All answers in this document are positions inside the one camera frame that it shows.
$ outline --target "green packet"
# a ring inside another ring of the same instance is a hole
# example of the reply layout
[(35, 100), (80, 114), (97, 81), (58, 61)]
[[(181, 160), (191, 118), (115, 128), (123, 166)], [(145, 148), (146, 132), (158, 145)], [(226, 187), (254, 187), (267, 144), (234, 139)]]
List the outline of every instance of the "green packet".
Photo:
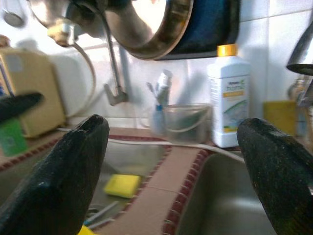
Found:
[(18, 119), (13, 118), (0, 124), (0, 145), (7, 157), (27, 150), (27, 143)]

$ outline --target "yellow object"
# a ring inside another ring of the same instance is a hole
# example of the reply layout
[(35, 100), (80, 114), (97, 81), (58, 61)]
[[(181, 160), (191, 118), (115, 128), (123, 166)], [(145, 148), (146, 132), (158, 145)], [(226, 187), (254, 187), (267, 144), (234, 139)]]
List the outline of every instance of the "yellow object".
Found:
[(132, 198), (140, 184), (137, 175), (113, 175), (104, 187), (104, 192), (114, 196)]
[(89, 228), (83, 226), (78, 235), (96, 235)]
[(66, 18), (59, 18), (55, 24), (48, 28), (47, 34), (52, 38), (58, 45), (62, 47), (68, 47), (67, 42), (69, 37), (70, 26), (74, 23)]
[(217, 47), (217, 56), (219, 57), (237, 55), (237, 52), (237, 44), (227, 44)]
[(23, 49), (0, 49), (0, 83), (6, 94), (39, 92), (43, 101), (19, 119), (26, 137), (37, 137), (64, 124), (65, 115), (48, 56)]
[(291, 100), (264, 103), (264, 119), (291, 136), (296, 135), (296, 103)]

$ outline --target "yellow sponge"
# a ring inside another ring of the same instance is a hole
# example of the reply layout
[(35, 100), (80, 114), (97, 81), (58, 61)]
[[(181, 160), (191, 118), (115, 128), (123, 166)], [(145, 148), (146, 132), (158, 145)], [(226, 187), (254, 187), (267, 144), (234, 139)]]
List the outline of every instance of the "yellow sponge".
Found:
[(291, 100), (264, 103), (264, 119), (286, 134), (296, 134), (296, 103)]
[(113, 175), (104, 187), (106, 194), (132, 198), (140, 184), (137, 175)]

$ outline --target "yellow bottle cap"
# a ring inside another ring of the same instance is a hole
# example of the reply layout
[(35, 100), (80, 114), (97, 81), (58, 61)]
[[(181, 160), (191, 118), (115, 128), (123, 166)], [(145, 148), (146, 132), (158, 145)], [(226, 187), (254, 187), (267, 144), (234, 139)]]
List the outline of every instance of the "yellow bottle cap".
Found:
[(237, 55), (237, 44), (221, 45), (217, 47), (217, 56)]

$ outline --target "metal pot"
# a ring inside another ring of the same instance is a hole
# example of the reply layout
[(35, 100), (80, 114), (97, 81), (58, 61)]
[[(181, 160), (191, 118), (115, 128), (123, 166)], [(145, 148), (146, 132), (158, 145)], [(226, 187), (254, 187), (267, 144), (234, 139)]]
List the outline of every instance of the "metal pot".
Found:
[(240, 0), (116, 0), (106, 18), (115, 39), (144, 60), (216, 56), (239, 31)]

